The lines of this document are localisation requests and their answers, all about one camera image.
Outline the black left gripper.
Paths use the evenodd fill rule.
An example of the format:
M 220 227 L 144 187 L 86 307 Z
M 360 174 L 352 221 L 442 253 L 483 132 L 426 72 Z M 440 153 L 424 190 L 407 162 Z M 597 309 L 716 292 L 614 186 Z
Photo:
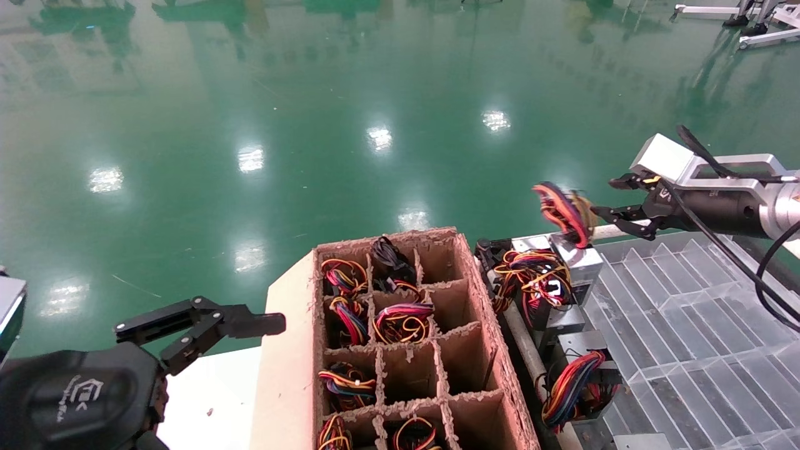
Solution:
M 197 296 L 125 319 L 102 351 L 54 351 L 2 365 L 3 449 L 164 449 L 156 434 L 177 376 L 219 341 L 280 335 L 286 317 Z M 137 345 L 174 335 L 160 358 Z

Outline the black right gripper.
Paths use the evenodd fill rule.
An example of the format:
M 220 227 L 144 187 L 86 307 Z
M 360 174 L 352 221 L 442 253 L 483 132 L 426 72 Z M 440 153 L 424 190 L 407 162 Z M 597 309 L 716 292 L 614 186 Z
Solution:
M 700 219 L 709 230 L 718 234 L 768 238 L 759 216 L 760 203 L 751 194 L 742 191 L 680 190 L 674 194 L 660 182 L 660 176 L 638 176 L 623 174 L 609 180 L 614 190 L 649 191 L 646 196 L 646 214 L 642 205 L 629 207 L 591 207 L 592 213 L 623 234 L 647 241 L 654 241 L 658 224 L 652 218 L 660 218 L 660 229 L 679 229 L 699 233 L 700 227 L 688 216 L 677 199 Z

